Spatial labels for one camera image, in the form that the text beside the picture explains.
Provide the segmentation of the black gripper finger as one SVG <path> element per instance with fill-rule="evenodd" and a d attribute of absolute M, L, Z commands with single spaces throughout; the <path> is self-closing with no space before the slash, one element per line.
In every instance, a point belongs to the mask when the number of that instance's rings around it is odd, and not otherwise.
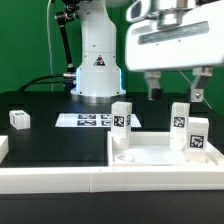
<path fill-rule="evenodd" d="M 193 69 L 194 80 L 190 86 L 190 101 L 202 102 L 204 90 L 213 74 L 210 66 L 197 67 Z"/>
<path fill-rule="evenodd" d="M 148 87 L 149 100 L 159 100 L 162 97 L 163 89 L 160 86 L 160 78 L 160 71 L 149 71 L 144 73 L 144 79 Z"/>

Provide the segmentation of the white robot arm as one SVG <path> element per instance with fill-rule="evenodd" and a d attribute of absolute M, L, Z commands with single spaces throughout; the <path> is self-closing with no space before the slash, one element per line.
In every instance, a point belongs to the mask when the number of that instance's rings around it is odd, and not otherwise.
<path fill-rule="evenodd" d="M 72 93 L 90 102 L 123 95 L 116 28 L 107 14 L 129 0 L 81 0 L 82 63 Z M 190 100 L 203 100 L 212 69 L 224 66 L 224 0 L 135 0 L 126 11 L 125 63 L 142 72 L 149 97 L 161 96 L 165 70 L 191 69 Z"/>

